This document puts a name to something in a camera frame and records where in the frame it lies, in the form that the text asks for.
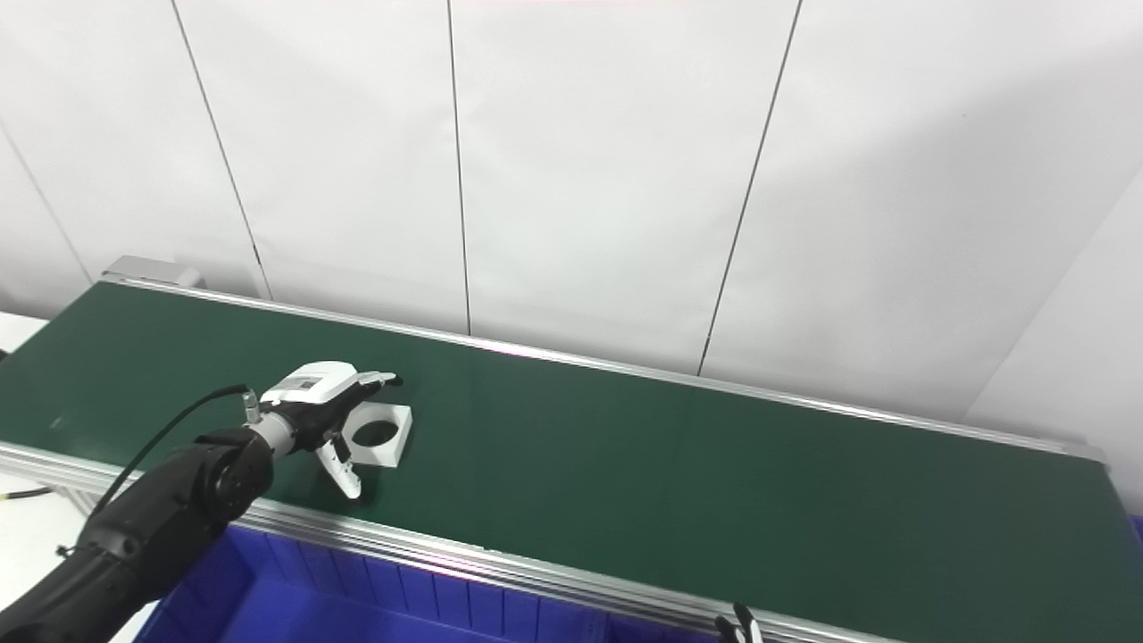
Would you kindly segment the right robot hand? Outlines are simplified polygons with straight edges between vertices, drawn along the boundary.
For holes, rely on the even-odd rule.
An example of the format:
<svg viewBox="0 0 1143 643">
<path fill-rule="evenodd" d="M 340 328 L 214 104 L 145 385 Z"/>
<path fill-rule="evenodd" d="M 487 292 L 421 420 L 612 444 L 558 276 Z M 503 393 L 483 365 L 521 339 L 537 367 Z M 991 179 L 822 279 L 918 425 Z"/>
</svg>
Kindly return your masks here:
<svg viewBox="0 0 1143 643">
<path fill-rule="evenodd" d="M 764 642 L 764 632 L 761 630 L 759 621 L 748 606 L 740 602 L 732 603 L 732 613 L 735 614 L 735 620 L 728 619 L 726 614 L 717 614 L 713 619 L 718 634 L 718 642 Z"/>
</svg>

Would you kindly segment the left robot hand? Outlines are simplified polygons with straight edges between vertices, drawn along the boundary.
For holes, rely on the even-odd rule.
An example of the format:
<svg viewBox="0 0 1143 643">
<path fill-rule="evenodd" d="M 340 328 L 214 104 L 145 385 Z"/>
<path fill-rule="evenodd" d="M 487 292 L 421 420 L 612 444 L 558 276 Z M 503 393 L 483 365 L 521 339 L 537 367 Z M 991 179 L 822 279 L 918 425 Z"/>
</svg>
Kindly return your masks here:
<svg viewBox="0 0 1143 643">
<path fill-rule="evenodd" d="M 400 386 L 403 379 L 392 372 L 360 372 L 339 361 L 304 363 L 261 395 L 259 415 L 248 424 L 274 460 L 314 453 L 339 492 L 358 501 L 363 484 L 355 464 L 393 468 L 403 451 L 411 411 L 371 400 Z"/>
</svg>

